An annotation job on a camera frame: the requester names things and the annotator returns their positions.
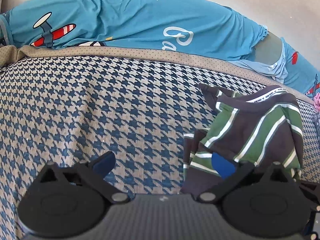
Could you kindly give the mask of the grey green headboard cushion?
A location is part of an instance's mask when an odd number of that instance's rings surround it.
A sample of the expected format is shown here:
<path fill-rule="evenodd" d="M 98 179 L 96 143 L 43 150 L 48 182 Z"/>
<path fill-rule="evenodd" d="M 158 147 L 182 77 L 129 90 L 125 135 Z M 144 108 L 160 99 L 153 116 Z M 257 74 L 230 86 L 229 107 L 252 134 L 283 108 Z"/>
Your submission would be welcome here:
<path fill-rule="evenodd" d="M 254 61 L 272 65 L 280 59 L 282 47 L 281 39 L 269 31 L 268 35 L 254 47 Z"/>

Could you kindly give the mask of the pink purple cartoon pillow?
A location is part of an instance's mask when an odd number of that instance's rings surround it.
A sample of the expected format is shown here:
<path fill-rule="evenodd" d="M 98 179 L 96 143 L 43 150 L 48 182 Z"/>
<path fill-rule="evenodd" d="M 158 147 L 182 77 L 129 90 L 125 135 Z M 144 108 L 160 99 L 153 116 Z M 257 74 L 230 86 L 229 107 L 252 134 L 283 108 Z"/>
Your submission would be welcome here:
<path fill-rule="evenodd" d="M 317 93 L 313 98 L 313 106 L 314 108 L 320 112 L 320 93 Z"/>

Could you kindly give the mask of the blue cartoon airplane quilt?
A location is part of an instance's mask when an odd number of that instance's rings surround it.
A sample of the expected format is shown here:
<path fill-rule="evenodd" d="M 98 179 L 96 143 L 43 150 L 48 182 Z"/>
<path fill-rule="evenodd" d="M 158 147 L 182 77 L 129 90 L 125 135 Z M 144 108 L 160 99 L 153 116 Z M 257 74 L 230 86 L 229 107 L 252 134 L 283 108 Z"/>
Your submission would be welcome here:
<path fill-rule="evenodd" d="M 293 88 L 319 93 L 319 71 L 280 37 L 280 59 L 254 61 L 268 27 L 207 0 L 29 0 L 1 14 L 1 45 L 50 49 L 158 49 L 230 62 Z"/>

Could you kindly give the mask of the houndstooth bed mat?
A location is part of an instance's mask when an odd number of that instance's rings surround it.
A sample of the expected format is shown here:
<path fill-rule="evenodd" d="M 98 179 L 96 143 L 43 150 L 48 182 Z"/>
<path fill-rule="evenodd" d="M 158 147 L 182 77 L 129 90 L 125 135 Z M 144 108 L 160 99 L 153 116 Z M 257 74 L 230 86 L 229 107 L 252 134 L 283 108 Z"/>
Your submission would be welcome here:
<path fill-rule="evenodd" d="M 198 196 L 181 193 L 184 135 L 215 114 L 200 84 L 248 95 L 278 85 L 298 102 L 301 176 L 310 205 L 304 230 L 263 238 L 230 224 L 222 204 L 263 173 L 244 162 Z M 113 152 L 104 178 L 130 200 L 112 205 L 92 229 L 68 238 L 25 233 L 18 205 L 42 168 L 72 167 Z M 25 46 L 1 49 L 1 239 L 319 239 L 319 113 L 308 96 L 252 71 L 201 56 L 146 49 Z"/>

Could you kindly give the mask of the green brown striped shirt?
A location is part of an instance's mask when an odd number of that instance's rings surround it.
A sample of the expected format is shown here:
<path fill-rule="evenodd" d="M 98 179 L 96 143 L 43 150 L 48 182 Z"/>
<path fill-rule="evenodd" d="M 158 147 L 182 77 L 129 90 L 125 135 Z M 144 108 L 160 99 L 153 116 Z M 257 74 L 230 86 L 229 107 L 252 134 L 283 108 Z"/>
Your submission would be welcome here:
<path fill-rule="evenodd" d="M 296 97 L 278 85 L 242 95 L 200 84 L 215 118 L 184 135 L 181 193 L 198 196 L 233 175 L 241 163 L 263 173 L 279 162 L 292 178 L 303 166 L 302 117 Z"/>

